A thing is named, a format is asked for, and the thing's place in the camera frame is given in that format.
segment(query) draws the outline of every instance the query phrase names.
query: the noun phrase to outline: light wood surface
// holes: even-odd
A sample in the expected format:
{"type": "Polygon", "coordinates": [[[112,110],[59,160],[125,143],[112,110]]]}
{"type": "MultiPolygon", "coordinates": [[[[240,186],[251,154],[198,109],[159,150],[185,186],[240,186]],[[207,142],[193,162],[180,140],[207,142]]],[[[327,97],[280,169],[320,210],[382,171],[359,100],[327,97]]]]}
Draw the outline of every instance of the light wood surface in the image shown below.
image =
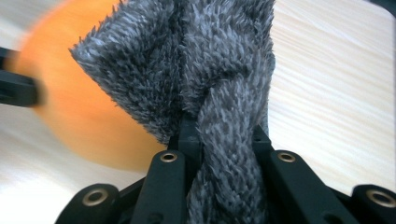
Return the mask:
{"type": "MultiPolygon", "coordinates": [[[[2,0],[0,46],[20,49],[60,3],[2,0]]],[[[360,0],[276,1],[270,137],[345,193],[396,190],[394,25],[360,0]]],[[[145,173],[82,159],[29,108],[0,105],[0,115],[0,223],[53,223],[80,189],[123,189],[145,173]]]]}

